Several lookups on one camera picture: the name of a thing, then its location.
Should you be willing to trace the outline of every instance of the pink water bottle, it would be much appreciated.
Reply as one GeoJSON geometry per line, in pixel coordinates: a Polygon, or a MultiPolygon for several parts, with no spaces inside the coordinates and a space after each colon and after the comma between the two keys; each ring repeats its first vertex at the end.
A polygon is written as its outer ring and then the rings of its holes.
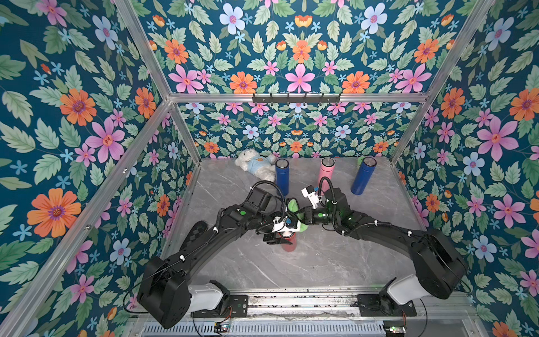
{"type": "MultiPolygon", "coordinates": [[[[320,179],[322,177],[328,177],[331,179],[333,175],[333,169],[335,168],[335,161],[331,158],[324,158],[320,162],[320,174],[318,175],[318,184],[320,184],[320,179]]],[[[322,192],[325,192],[329,188],[327,181],[322,183],[322,192]]]]}

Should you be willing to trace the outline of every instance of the wall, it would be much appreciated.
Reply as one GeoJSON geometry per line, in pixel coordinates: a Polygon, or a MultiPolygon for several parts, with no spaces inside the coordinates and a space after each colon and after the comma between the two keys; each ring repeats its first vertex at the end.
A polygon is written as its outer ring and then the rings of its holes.
{"type": "MultiPolygon", "coordinates": [[[[90,0],[13,0],[0,5],[4,46],[0,52],[0,320],[114,169],[153,113],[156,106],[152,102],[160,103],[114,5],[109,1],[98,5],[90,0]],[[108,28],[109,38],[103,27],[108,28]],[[141,107],[145,98],[149,102],[146,110],[141,107]],[[77,109],[80,115],[72,113],[77,109]],[[124,119],[118,121],[119,114],[124,119]],[[108,152],[102,146],[103,127],[115,130],[108,152]],[[55,221],[49,220],[49,211],[58,215],[55,221]]],[[[107,319],[101,317],[118,306],[127,278],[133,285],[144,261],[160,249],[170,216],[168,212],[157,215],[155,198],[167,194],[168,208],[174,212],[174,202],[189,176],[191,162],[183,146],[178,145],[177,159],[169,157],[168,146],[173,141],[178,144],[168,119],[141,154],[132,170],[135,175],[112,200],[107,211],[110,221],[103,216],[77,263],[70,266],[41,308],[29,331],[32,337],[76,336],[81,329],[90,335],[97,331],[96,336],[112,336],[106,330],[119,332],[125,320],[121,308],[116,320],[108,322],[108,329],[107,319]],[[159,154],[157,165],[149,163],[146,153],[152,150],[159,154]],[[125,217],[117,212],[120,197],[134,203],[132,213],[125,217]],[[120,266],[117,260],[110,261],[110,255],[116,241],[123,240],[132,251],[130,260],[120,266]],[[79,297],[71,304],[82,276],[87,280],[94,277],[93,291],[86,288],[84,303],[79,297]],[[100,320],[97,329],[93,322],[100,320]]]]}
{"type": "Polygon", "coordinates": [[[498,0],[399,162],[425,224],[450,236],[492,334],[539,331],[538,1],[498,0]]]}

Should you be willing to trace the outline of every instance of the small blue flower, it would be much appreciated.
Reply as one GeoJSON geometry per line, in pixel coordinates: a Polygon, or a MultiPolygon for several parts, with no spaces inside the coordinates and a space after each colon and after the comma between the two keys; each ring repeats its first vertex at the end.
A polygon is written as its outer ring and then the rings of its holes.
{"type": "Polygon", "coordinates": [[[86,326],[87,329],[93,330],[95,326],[98,324],[98,318],[92,317],[90,318],[90,324],[86,326]]]}
{"type": "Polygon", "coordinates": [[[151,29],[152,32],[155,32],[157,30],[157,27],[155,26],[155,22],[146,21],[146,23],[148,24],[148,29],[151,29]]]}
{"type": "Polygon", "coordinates": [[[285,29],[287,29],[288,32],[290,33],[291,31],[295,30],[296,28],[294,28],[294,23],[293,22],[287,22],[285,29]]]}
{"type": "Polygon", "coordinates": [[[22,173],[26,173],[26,172],[27,172],[27,171],[24,169],[24,168],[27,167],[27,166],[28,166],[28,164],[23,164],[20,160],[17,160],[17,164],[16,164],[16,165],[15,165],[15,164],[11,164],[11,165],[9,165],[9,168],[12,168],[12,169],[16,170],[16,171],[15,171],[15,174],[16,174],[16,175],[19,175],[21,172],[22,172],[22,173]]]}
{"type": "Polygon", "coordinates": [[[54,63],[54,62],[51,62],[51,65],[52,65],[52,72],[53,73],[58,73],[58,75],[62,75],[63,72],[65,72],[65,70],[62,69],[62,63],[54,63]]]}
{"type": "Polygon", "coordinates": [[[248,25],[250,23],[253,23],[253,17],[249,16],[249,14],[246,14],[243,18],[243,21],[245,21],[245,24],[248,25]]]}
{"type": "Polygon", "coordinates": [[[58,180],[60,181],[59,183],[56,183],[56,187],[61,187],[62,189],[66,189],[66,186],[69,186],[71,185],[71,182],[67,181],[69,179],[69,176],[65,176],[62,178],[62,176],[56,176],[56,178],[58,178],[58,180]]]}
{"type": "Polygon", "coordinates": [[[176,26],[174,26],[176,23],[174,21],[171,21],[170,19],[167,19],[167,26],[170,28],[170,29],[174,29],[176,28],[176,26]]]}
{"type": "Polygon", "coordinates": [[[318,22],[313,22],[313,26],[310,28],[311,30],[314,30],[314,32],[318,32],[318,29],[321,29],[320,28],[320,21],[318,22]]]}
{"type": "Polygon", "coordinates": [[[93,253],[90,254],[90,257],[91,257],[91,260],[90,260],[90,263],[92,262],[96,262],[98,260],[98,257],[100,256],[101,254],[98,253],[98,250],[96,249],[93,253]]]}
{"type": "Polygon", "coordinates": [[[60,157],[64,158],[64,162],[73,160],[73,152],[70,152],[68,149],[65,149],[64,153],[60,154],[60,157]]]}
{"type": "Polygon", "coordinates": [[[32,226],[25,227],[23,224],[20,224],[19,228],[20,231],[16,231],[15,233],[13,233],[13,236],[19,237],[19,241],[24,241],[24,238],[26,236],[32,236],[32,233],[30,233],[32,226]]]}
{"type": "Polygon", "coordinates": [[[41,75],[39,71],[34,71],[36,76],[34,77],[34,80],[39,81],[39,84],[43,85],[44,83],[49,83],[49,80],[47,80],[47,74],[41,75]]]}

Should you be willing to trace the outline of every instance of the pink flower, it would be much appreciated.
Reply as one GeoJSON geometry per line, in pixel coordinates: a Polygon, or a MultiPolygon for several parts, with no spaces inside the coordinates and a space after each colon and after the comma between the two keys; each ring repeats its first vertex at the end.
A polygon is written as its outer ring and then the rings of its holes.
{"type": "Polygon", "coordinates": [[[41,0],[36,4],[37,9],[47,14],[47,19],[51,25],[56,25],[56,21],[64,27],[67,27],[66,22],[62,16],[66,16],[67,12],[58,5],[56,0],[41,0]]]}
{"type": "Polygon", "coordinates": [[[421,84],[420,82],[426,81],[432,76],[431,73],[423,74],[423,71],[425,71],[424,63],[417,67],[414,73],[412,73],[411,70],[406,69],[403,74],[404,81],[400,81],[399,83],[397,83],[395,88],[404,88],[404,93],[409,93],[412,91],[412,89],[415,92],[420,92],[421,89],[423,89],[423,84],[421,84]]]}
{"type": "Polygon", "coordinates": [[[66,271],[68,274],[71,274],[75,270],[75,267],[77,266],[77,260],[79,261],[79,263],[88,262],[88,254],[83,252],[90,249],[93,243],[94,242],[92,240],[84,241],[82,246],[79,248],[79,252],[77,253],[77,255],[75,255],[75,257],[71,260],[71,262],[69,262],[69,265],[67,266],[66,271]]]}
{"type": "Polygon", "coordinates": [[[499,200],[494,200],[492,203],[494,204],[494,207],[501,209],[501,211],[496,211],[496,213],[494,213],[494,217],[496,219],[505,218],[503,222],[507,228],[513,227],[513,220],[518,223],[526,222],[522,214],[517,213],[524,209],[524,203],[515,202],[513,204],[513,198],[511,198],[510,195],[506,194],[505,197],[503,197],[503,203],[499,200]]]}
{"type": "Polygon", "coordinates": [[[485,126],[489,126],[492,118],[494,118],[494,115],[490,114],[490,109],[486,109],[485,111],[481,110],[479,112],[479,117],[477,117],[475,121],[478,122],[479,127],[482,128],[483,124],[485,124],[485,126]]]}
{"type": "Polygon", "coordinates": [[[436,131],[436,133],[440,135],[440,138],[438,139],[440,143],[443,141],[445,141],[446,144],[449,143],[449,137],[455,134],[455,131],[451,130],[452,127],[453,122],[449,122],[449,124],[445,124],[445,122],[443,122],[441,124],[441,129],[436,131]]]}
{"type": "Polygon", "coordinates": [[[271,63],[271,61],[268,61],[268,64],[264,66],[264,69],[266,70],[266,75],[271,74],[273,76],[275,76],[276,71],[279,71],[277,62],[271,63]]]}
{"type": "Polygon", "coordinates": [[[433,128],[434,123],[437,123],[440,119],[436,116],[438,114],[438,108],[436,110],[431,106],[429,108],[429,112],[427,112],[427,116],[425,116],[425,127],[433,128]]]}
{"type": "Polygon", "coordinates": [[[501,121],[498,117],[493,117],[490,121],[490,132],[482,129],[477,131],[477,137],[480,140],[486,140],[479,146],[480,154],[487,153],[492,148],[491,156],[495,161],[502,158],[502,146],[508,150],[514,150],[519,147],[519,143],[512,137],[506,137],[516,130],[517,121],[506,123],[500,130],[501,121]]]}
{"type": "Polygon", "coordinates": [[[264,111],[269,111],[269,109],[270,109],[270,107],[266,106],[266,103],[252,103],[252,102],[250,102],[249,105],[253,107],[251,109],[252,114],[258,113],[261,116],[264,114],[264,111]]]}
{"type": "Polygon", "coordinates": [[[241,102],[240,103],[227,103],[225,109],[227,111],[232,110],[232,113],[236,115],[238,111],[243,111],[243,106],[241,106],[241,102]]]}
{"type": "Polygon", "coordinates": [[[116,209],[116,212],[122,213],[122,218],[127,214],[131,214],[131,206],[133,203],[129,201],[129,198],[120,199],[120,207],[116,209]]]}
{"type": "Polygon", "coordinates": [[[419,213],[419,216],[421,217],[421,220],[423,221],[423,224],[425,225],[425,227],[429,227],[429,221],[427,220],[427,215],[429,215],[429,210],[423,209],[423,206],[421,205],[420,202],[417,203],[416,208],[417,208],[417,213],[419,213]]]}
{"type": "Polygon", "coordinates": [[[202,80],[203,84],[211,83],[211,74],[207,74],[205,69],[202,71],[197,70],[197,80],[202,80]]]}
{"type": "Polygon", "coordinates": [[[112,202],[109,202],[103,213],[101,213],[101,216],[99,219],[95,222],[94,227],[99,228],[101,226],[101,220],[109,221],[110,220],[110,214],[105,212],[110,209],[110,206],[112,206],[112,202]]]}
{"type": "Polygon", "coordinates": [[[445,163],[447,162],[448,158],[447,158],[447,154],[449,152],[447,152],[446,150],[442,149],[438,154],[438,159],[436,160],[437,162],[439,162],[440,164],[445,165],[445,163]]]}
{"type": "Polygon", "coordinates": [[[398,80],[402,80],[404,70],[395,69],[395,72],[389,74],[389,82],[397,83],[398,80]]]}
{"type": "Polygon", "coordinates": [[[305,74],[305,65],[303,65],[303,63],[300,63],[296,66],[296,75],[294,75],[293,73],[288,73],[285,75],[285,77],[288,81],[292,82],[288,85],[287,91],[292,92],[298,89],[298,93],[300,93],[301,89],[303,89],[304,91],[311,90],[310,84],[307,82],[310,82],[314,79],[314,74],[305,74]]]}
{"type": "Polygon", "coordinates": [[[333,116],[337,115],[339,112],[344,112],[344,107],[348,105],[348,102],[339,102],[339,103],[330,103],[328,111],[333,112],[333,116]]]}
{"type": "Polygon", "coordinates": [[[281,125],[282,118],[277,117],[277,114],[274,114],[273,117],[268,117],[268,125],[275,127],[276,125],[281,125]]]}
{"type": "Polygon", "coordinates": [[[377,118],[378,117],[376,117],[375,114],[370,114],[370,115],[365,116],[365,121],[367,122],[367,125],[374,124],[376,123],[377,118]]]}
{"type": "Polygon", "coordinates": [[[77,300],[79,300],[81,303],[86,301],[86,294],[94,292],[94,286],[90,285],[93,281],[93,276],[86,279],[86,275],[82,275],[79,279],[79,284],[74,284],[70,287],[70,290],[73,293],[71,304],[77,302],[77,300]]]}
{"type": "Polygon", "coordinates": [[[483,211],[486,211],[487,208],[485,206],[483,206],[483,198],[480,198],[480,199],[477,199],[476,197],[474,197],[472,195],[472,201],[468,201],[466,202],[466,204],[468,206],[470,206],[470,213],[474,213],[475,212],[475,215],[477,215],[477,217],[480,217],[481,216],[481,212],[483,211]]]}
{"type": "Polygon", "coordinates": [[[370,110],[371,108],[370,102],[355,102],[354,104],[356,106],[352,110],[354,111],[357,110],[360,113],[360,115],[363,113],[363,111],[370,110]]]}
{"type": "Polygon", "coordinates": [[[539,290],[539,282],[537,282],[537,274],[534,270],[530,270],[530,275],[526,274],[525,272],[520,272],[520,277],[523,278],[522,281],[520,281],[520,285],[524,288],[529,288],[530,294],[533,297],[537,296],[537,291],[539,290]]]}
{"type": "Polygon", "coordinates": [[[326,72],[326,76],[329,74],[334,74],[335,70],[337,69],[337,66],[335,65],[335,61],[326,62],[324,63],[324,68],[322,68],[322,71],[326,72]]]}
{"type": "Polygon", "coordinates": [[[109,118],[114,121],[114,126],[119,125],[123,128],[123,123],[127,121],[127,119],[123,117],[123,111],[118,112],[118,110],[114,109],[112,112],[113,114],[110,115],[109,118]]]}
{"type": "Polygon", "coordinates": [[[318,117],[314,119],[314,125],[322,126],[324,124],[327,124],[328,123],[327,119],[328,119],[327,116],[322,116],[322,114],[320,114],[318,117]]]}
{"type": "Polygon", "coordinates": [[[90,162],[95,161],[95,157],[93,154],[95,153],[95,149],[88,148],[88,145],[86,143],[83,143],[81,146],[82,149],[75,149],[75,152],[79,155],[77,157],[77,163],[84,163],[84,166],[88,167],[90,166],[90,162]]]}
{"type": "Polygon", "coordinates": [[[531,232],[531,236],[533,237],[533,240],[527,236],[521,237],[520,240],[526,246],[531,247],[526,249],[524,255],[527,258],[534,259],[539,255],[539,231],[534,229],[533,232],[531,232]]]}
{"type": "Polygon", "coordinates": [[[152,163],[153,166],[156,166],[157,163],[159,163],[159,153],[155,152],[155,149],[152,152],[149,152],[150,154],[150,163],[152,163]]]}
{"type": "Polygon", "coordinates": [[[187,89],[187,92],[190,94],[196,93],[195,89],[202,90],[204,86],[195,81],[197,79],[197,72],[195,70],[190,70],[187,75],[185,74],[185,69],[177,64],[176,65],[177,74],[169,74],[169,78],[174,82],[178,82],[176,85],[177,92],[184,92],[187,89]]]}
{"type": "Polygon", "coordinates": [[[122,130],[114,131],[114,122],[110,118],[105,120],[105,129],[96,122],[92,123],[92,128],[99,137],[90,136],[86,143],[94,149],[101,148],[98,152],[99,162],[106,162],[109,153],[112,159],[119,160],[123,154],[123,146],[117,142],[123,140],[125,133],[122,130]]]}
{"type": "Polygon", "coordinates": [[[224,124],[224,126],[227,126],[230,123],[228,115],[225,116],[224,114],[221,114],[217,119],[219,120],[219,124],[224,124]]]}

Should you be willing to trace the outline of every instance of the aluminum frame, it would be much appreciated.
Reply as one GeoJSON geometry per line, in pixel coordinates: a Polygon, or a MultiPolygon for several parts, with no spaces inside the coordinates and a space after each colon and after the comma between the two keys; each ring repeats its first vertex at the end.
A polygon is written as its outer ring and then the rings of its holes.
{"type": "Polygon", "coordinates": [[[462,29],[460,30],[457,38],[455,39],[455,44],[447,54],[441,68],[434,76],[429,90],[427,91],[427,101],[421,104],[417,109],[412,120],[408,124],[408,127],[404,131],[402,137],[399,140],[399,145],[391,155],[391,163],[396,165],[404,149],[408,146],[408,143],[412,140],[413,135],[416,133],[417,128],[423,121],[423,117],[429,111],[436,96],[440,90],[444,87],[445,82],[449,78],[449,74],[453,71],[453,68],[457,65],[457,62],[460,60],[460,57],[464,53],[464,49],[468,46],[473,36],[477,32],[479,26],[487,16],[488,10],[492,5],[494,5],[495,0],[478,0],[472,12],[464,22],[462,29]]]}
{"type": "Polygon", "coordinates": [[[49,256],[45,265],[39,270],[28,290],[0,325],[0,336],[20,337],[26,331],[31,320],[36,316],[41,305],[47,300],[60,277],[67,269],[71,259],[78,253],[80,246],[90,230],[103,213],[108,202],[125,179],[126,172],[133,166],[155,129],[161,124],[170,109],[170,102],[162,102],[151,118],[146,122],[125,154],[116,163],[113,171],[105,179],[101,187],[88,202],[75,223],[67,231],[58,246],[49,256]]]}

